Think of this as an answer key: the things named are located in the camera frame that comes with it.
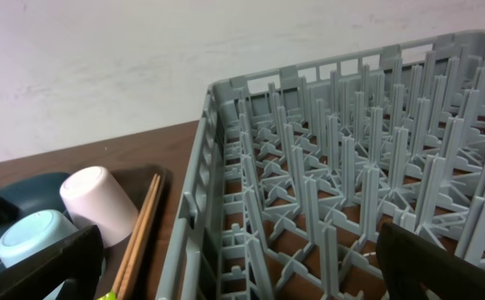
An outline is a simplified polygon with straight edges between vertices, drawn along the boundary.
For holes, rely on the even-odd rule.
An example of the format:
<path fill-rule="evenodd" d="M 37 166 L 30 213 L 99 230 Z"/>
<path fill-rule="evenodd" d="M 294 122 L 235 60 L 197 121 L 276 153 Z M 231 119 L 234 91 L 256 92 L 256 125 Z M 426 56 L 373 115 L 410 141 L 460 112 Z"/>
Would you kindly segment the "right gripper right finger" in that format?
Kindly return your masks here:
<path fill-rule="evenodd" d="M 377 261 L 391 299 L 485 299 L 485 271 L 394 223 L 384 223 Z"/>

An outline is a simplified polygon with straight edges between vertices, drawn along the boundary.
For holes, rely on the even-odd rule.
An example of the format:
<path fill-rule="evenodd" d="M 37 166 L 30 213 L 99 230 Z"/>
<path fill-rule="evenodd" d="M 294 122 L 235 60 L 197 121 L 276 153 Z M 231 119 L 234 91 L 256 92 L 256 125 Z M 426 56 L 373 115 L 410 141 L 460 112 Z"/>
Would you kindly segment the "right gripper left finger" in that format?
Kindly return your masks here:
<path fill-rule="evenodd" d="M 94 298 L 102 272 L 103 241 L 87 226 L 0 273 L 0 300 Z"/>

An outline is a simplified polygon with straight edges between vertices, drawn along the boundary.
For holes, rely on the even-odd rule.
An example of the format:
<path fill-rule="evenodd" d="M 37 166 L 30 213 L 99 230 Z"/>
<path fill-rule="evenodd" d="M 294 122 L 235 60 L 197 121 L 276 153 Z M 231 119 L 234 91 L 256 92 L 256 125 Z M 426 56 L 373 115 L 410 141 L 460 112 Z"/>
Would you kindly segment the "green snack wrapper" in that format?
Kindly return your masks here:
<path fill-rule="evenodd" d="M 117 295 L 114 291 L 108 292 L 97 300 L 117 300 Z"/>

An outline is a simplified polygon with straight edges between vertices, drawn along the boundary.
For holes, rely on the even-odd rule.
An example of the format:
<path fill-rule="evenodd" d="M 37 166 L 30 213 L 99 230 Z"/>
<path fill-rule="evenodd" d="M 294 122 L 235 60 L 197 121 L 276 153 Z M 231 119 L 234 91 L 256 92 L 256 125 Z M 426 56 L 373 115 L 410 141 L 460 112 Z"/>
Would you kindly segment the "light blue cup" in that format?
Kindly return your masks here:
<path fill-rule="evenodd" d="M 15 222 L 0 237 L 0 260 L 5 268 L 10 268 L 77 230 L 57 210 L 34 212 Z"/>

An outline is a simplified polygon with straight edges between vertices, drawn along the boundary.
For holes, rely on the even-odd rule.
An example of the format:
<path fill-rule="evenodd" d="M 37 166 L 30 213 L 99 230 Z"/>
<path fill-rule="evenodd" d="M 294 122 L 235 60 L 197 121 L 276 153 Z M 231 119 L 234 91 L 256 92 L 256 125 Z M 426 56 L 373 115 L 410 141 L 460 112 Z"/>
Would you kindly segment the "pink cup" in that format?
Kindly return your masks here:
<path fill-rule="evenodd" d="M 79 229 L 98 226 L 105 248 L 120 243 L 135 228 L 138 209 L 105 167 L 86 167 L 73 173 L 59 193 L 74 225 Z"/>

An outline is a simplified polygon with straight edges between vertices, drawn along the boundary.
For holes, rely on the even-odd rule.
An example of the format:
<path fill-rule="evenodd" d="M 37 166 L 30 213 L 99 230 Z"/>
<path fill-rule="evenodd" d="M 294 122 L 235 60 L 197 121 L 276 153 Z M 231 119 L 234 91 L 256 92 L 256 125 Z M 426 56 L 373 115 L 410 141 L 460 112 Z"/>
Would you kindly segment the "dark blue bowl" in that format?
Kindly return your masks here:
<path fill-rule="evenodd" d="M 69 176 L 70 173 L 67 172 L 44 173 L 0 188 L 0 197 L 19 210 L 16 219 L 0 224 L 0 237 L 17 220 L 44 209 L 57 210 L 71 220 L 59 194 L 60 187 Z M 4 269 L 0 261 L 0 272 Z"/>

